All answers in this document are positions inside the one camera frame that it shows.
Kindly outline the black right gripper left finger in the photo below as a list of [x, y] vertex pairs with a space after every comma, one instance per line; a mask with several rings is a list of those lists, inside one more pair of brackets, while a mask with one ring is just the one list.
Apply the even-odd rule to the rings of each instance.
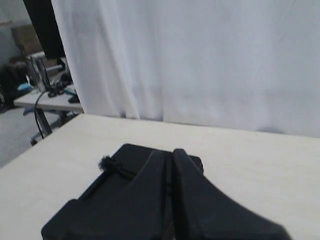
[[168, 153], [154, 150], [132, 182], [101, 209], [69, 227], [71, 240], [171, 240], [167, 197]]

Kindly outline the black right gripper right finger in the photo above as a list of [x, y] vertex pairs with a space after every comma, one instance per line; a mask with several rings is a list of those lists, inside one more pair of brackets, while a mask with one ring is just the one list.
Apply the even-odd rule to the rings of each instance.
[[183, 149], [172, 153], [172, 215], [177, 240], [288, 240], [286, 229], [232, 200]]

